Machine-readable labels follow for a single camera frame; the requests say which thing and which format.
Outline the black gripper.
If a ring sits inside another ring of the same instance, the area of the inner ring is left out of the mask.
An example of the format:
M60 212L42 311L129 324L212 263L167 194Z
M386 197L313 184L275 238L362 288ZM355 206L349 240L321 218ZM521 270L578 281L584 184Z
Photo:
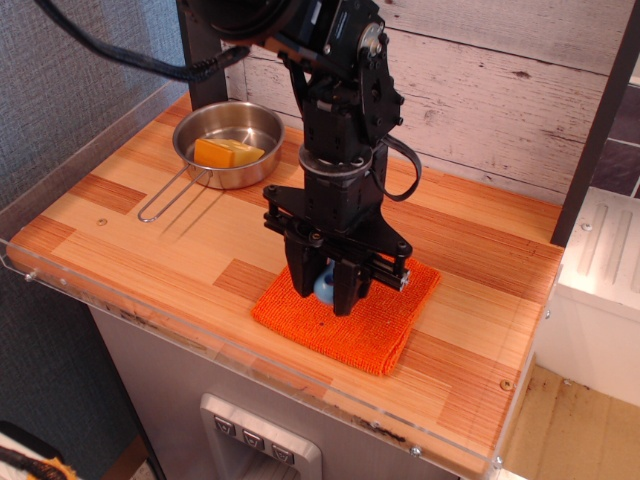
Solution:
M285 254L295 291L314 291L326 262L333 269L333 311L348 316L369 294L372 280L402 290L409 280L412 247L383 218L383 192L370 172L324 176L306 171L302 189L269 185L265 226L285 238Z

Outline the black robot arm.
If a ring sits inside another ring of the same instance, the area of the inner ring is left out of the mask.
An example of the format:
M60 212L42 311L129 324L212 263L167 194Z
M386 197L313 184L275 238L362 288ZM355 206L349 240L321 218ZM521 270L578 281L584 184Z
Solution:
M372 1L190 1L221 40L274 52L288 69L304 126L304 185L264 189L266 226L280 233L302 297L333 281L346 316L373 282L407 284L411 245L383 218L388 153L414 151L392 132L403 97L388 67L388 36Z

